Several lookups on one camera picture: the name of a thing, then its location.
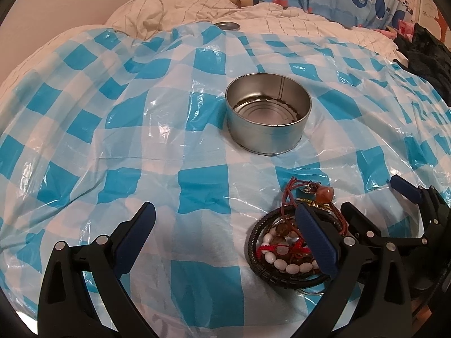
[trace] black cloth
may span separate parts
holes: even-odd
[[[404,70],[422,77],[434,87],[448,107],[451,106],[451,53],[427,29],[415,24],[412,43],[401,35],[394,42],[409,60]]]

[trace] blue checkered plastic sheet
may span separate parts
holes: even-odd
[[[251,154],[227,132],[226,87],[252,72],[286,75],[313,98],[286,154]],[[353,202],[396,237],[422,226],[390,176],[451,201],[451,111],[427,82],[335,38],[208,23],[144,42],[90,30],[28,73],[0,114],[0,284],[34,317],[53,245],[110,234],[150,201],[155,228],[122,282],[161,337],[289,337],[319,298],[269,287],[244,245],[291,176],[330,184],[337,205]]]

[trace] white bead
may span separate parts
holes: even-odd
[[[286,264],[286,262],[283,259],[277,259],[274,262],[274,267],[276,267],[278,270],[282,270],[283,271],[283,270],[285,270],[286,266],[287,266],[287,264]]]
[[[301,273],[310,272],[312,269],[313,269],[313,266],[311,263],[303,263],[299,266],[299,272],[301,272]]]
[[[296,274],[299,272],[299,266],[297,264],[289,264],[286,268],[286,272],[289,274]]]
[[[267,261],[269,264],[273,264],[276,259],[276,255],[273,252],[267,252],[265,254],[265,261]]]
[[[271,234],[266,234],[266,235],[263,237],[263,241],[264,241],[265,243],[270,243],[273,237],[274,237],[274,236],[272,236]]]
[[[285,246],[278,246],[278,247],[276,248],[277,254],[279,254],[279,255],[285,255],[285,254],[288,253],[288,251],[289,251],[288,243],[283,242],[283,243],[280,243],[280,244],[278,244],[278,245],[285,245]]]
[[[262,243],[262,246],[269,246],[269,243]],[[263,254],[266,254],[269,250],[262,250]]]

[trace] open metal can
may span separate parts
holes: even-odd
[[[296,81],[270,73],[241,76],[226,90],[233,140],[260,155],[290,151],[301,140],[312,99]]]

